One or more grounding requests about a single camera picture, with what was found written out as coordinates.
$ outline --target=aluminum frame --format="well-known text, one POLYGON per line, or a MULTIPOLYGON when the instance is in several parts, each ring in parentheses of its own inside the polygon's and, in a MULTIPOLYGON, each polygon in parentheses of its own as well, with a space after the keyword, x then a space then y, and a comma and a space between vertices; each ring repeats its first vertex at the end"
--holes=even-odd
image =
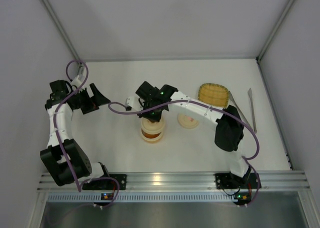
MULTIPOLYGON (((232 198, 217 189, 215 173, 129 172, 126 173, 126 190, 119 192, 115 202, 232 202, 232 198)), ((297 191, 309 227, 320 227, 319 212, 303 171, 260 171, 259 175, 260 192, 297 191)), ((79 193, 75 184, 57 186, 50 174, 44 173, 28 227, 40 226, 47 202, 101 202, 101 193, 108 191, 84 190, 79 193)))

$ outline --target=white table surface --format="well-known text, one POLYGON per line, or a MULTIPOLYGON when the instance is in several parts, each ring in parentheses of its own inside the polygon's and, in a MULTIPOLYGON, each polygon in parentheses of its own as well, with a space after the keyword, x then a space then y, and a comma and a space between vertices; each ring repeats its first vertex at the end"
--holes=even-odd
MULTIPOLYGON (((143 81, 161 88, 177 87, 197 97, 203 83, 226 86, 249 122, 252 122, 248 89, 252 88, 260 153, 251 164, 257 170, 289 170, 284 147, 255 60, 186 60, 87 63, 86 86, 96 87, 110 100, 124 103, 143 81)), ((224 151, 214 143, 214 133, 200 124, 182 128, 177 113, 162 112, 166 128, 162 140, 149 144, 140 137, 136 115, 117 115, 108 106, 72 119, 73 137, 91 162, 104 163, 110 172, 228 171, 224 151)), ((245 129, 241 141, 247 157, 256 150, 255 141, 245 129)))

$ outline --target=white wall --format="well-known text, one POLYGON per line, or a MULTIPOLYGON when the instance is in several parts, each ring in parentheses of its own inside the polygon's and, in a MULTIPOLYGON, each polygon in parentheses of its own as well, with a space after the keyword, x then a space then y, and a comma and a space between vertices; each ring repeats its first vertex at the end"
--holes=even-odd
POLYGON ((296 169, 305 170, 320 207, 320 6, 297 0, 262 60, 296 169))
POLYGON ((50 0, 86 60, 255 58, 287 0, 50 0))
POLYGON ((24 227, 46 147, 49 82, 72 58, 39 0, 0 0, 0 223, 24 227))

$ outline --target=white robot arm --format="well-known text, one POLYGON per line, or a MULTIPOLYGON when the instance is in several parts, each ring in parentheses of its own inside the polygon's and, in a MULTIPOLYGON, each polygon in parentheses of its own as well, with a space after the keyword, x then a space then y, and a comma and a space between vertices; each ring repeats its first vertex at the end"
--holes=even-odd
MULTIPOLYGON (((160 90, 153 87, 148 82, 144 82, 137 90, 137 96, 130 96, 126 100, 126 105, 137 111, 146 110, 157 105, 170 101, 170 104, 150 112, 139 114, 152 122, 161 119, 163 109, 177 113, 183 113, 195 120, 203 121, 210 129, 215 131, 215 144, 226 151, 226 161, 229 164, 231 174, 237 176, 245 182, 251 169, 242 158, 243 151, 239 143, 243 138, 243 126, 237 121, 229 118, 223 113, 214 112, 210 105, 199 100, 192 99, 176 88, 164 85, 160 90)), ((237 109, 229 105, 226 112, 240 118, 237 109)))
POLYGON ((77 178, 84 176, 97 178, 105 175, 107 172, 103 164, 91 164, 87 155, 73 139, 71 121, 75 109, 81 109, 82 113, 86 114, 99 109, 100 105, 107 104, 110 100, 103 96, 94 84, 90 84, 93 92, 92 97, 89 97, 87 89, 81 89, 76 94, 70 96, 65 103, 61 104, 72 92, 72 90, 69 91, 68 86, 71 89, 72 86, 77 87, 82 82, 80 75, 71 84, 65 80, 51 82, 52 93, 45 105, 50 118, 50 135, 46 149, 40 152, 40 158, 59 186, 73 183, 75 179, 63 156, 58 136, 77 178))

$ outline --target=cable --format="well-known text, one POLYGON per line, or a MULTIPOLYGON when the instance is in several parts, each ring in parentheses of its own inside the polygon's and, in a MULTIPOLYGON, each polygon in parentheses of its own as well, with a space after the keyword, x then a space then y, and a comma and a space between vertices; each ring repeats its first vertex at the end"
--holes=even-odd
MULTIPOLYGON (((119 184, 119 182, 118 182, 116 179, 114 179, 114 178, 112 178, 112 177, 100 177, 100 178, 95 178, 95 179, 86 179, 86 180, 84 180, 84 181, 81 183, 81 187, 83 186, 83 184, 87 183, 88 181, 104 180, 104 179, 114 181, 115 184, 116 184, 116 186, 117 186, 116 194, 113 196, 113 199, 109 202, 108 205, 106 205, 106 206, 103 207, 103 208, 107 208, 107 207, 111 206, 112 203, 114 203, 114 201, 116 200, 116 198, 117 198, 117 196, 118 196, 118 194, 119 194, 119 191, 120 191, 120 184, 119 184)), ((63 221, 67 216, 69 216, 71 213, 73 213, 73 212, 76 211, 77 209, 79 209, 79 208, 81 208, 81 207, 85 207, 85 206, 90 206, 90 205, 92 205, 92 204, 91 204, 91 203, 80 204, 80 205, 76 206, 75 208, 69 210, 67 213, 65 213, 65 214, 64 214, 59 220, 57 220, 56 222, 52 222, 52 221, 50 220, 49 209, 48 209, 48 211, 46 212, 46 219, 47 219, 48 224, 49 224, 50 226, 55 226, 55 225, 61 223, 61 221, 63 221)))
POLYGON ((246 162, 246 164, 254 171, 255 176, 256 176, 256 179, 257 179, 257 189, 256 189, 256 192, 255 192, 255 194, 254 194, 254 197, 253 197, 252 200, 250 201, 250 203, 252 203, 252 202, 256 199, 256 197, 257 197, 257 194, 258 194, 258 192, 259 192, 259 186, 260 186, 261 182, 260 182, 260 178, 259 178, 259 175, 258 175, 257 171, 256 171, 255 168, 249 163, 249 160, 252 160, 252 159, 254 159, 254 158, 256 158, 256 157, 258 156, 258 154, 259 154, 259 152, 260 152, 260 144, 259 144, 258 137, 256 136, 254 130, 253 130, 248 124, 244 123, 241 119, 235 117, 234 115, 232 115, 232 114, 230 114, 230 113, 228 113, 228 112, 226 112, 226 111, 224 111, 224 110, 220 110, 220 109, 214 108, 214 107, 212 107, 212 106, 209 106, 209 105, 206 105, 206 104, 197 102, 197 101, 193 101, 193 100, 174 100, 174 101, 170 101, 170 102, 166 102, 166 103, 163 103, 163 104, 156 105, 156 106, 154 106, 154 107, 152 107, 152 108, 149 108, 149 109, 145 109, 145 110, 141 110, 141 111, 135 111, 135 112, 121 112, 121 111, 117 111, 117 110, 115 110, 115 109, 113 109, 113 108, 111 107, 111 105, 117 104, 117 105, 120 105, 120 106, 126 108, 126 106, 125 106, 124 104, 120 103, 120 102, 110 102, 110 103, 108 104, 108 107, 109 107, 109 109, 110 109, 111 111, 113 111, 113 112, 116 113, 116 114, 134 115, 134 114, 146 113, 146 112, 149 112, 149 111, 151 111, 151 110, 158 109, 158 108, 161 108, 161 107, 166 106, 166 105, 169 105, 169 104, 187 103, 187 102, 192 103, 192 104, 199 105, 199 106, 204 107, 204 108, 209 108, 210 110, 213 110, 213 111, 216 111, 216 112, 220 112, 220 113, 223 113, 223 114, 231 117, 232 119, 234 119, 234 120, 236 120, 237 122, 239 122, 240 124, 242 124, 242 125, 251 133, 251 135, 253 136, 253 138, 254 138, 254 140, 255 140, 255 143, 256 143, 256 151, 255 151, 254 155, 251 156, 251 157, 248 157, 248 158, 242 156, 242 158, 244 159, 244 161, 246 162))
POLYGON ((143 107, 144 105, 142 104, 142 102, 141 102, 140 99, 141 99, 141 98, 138 98, 139 104, 141 105, 141 107, 143 107))
POLYGON ((223 189, 222 187, 221 187, 221 189, 224 191, 224 193, 226 194, 226 195, 228 195, 228 196, 234 196, 234 195, 236 195, 236 194, 238 194, 239 192, 240 192, 240 188, 235 192, 235 193, 233 193, 233 194, 228 194, 226 191, 225 191, 225 189, 223 189))

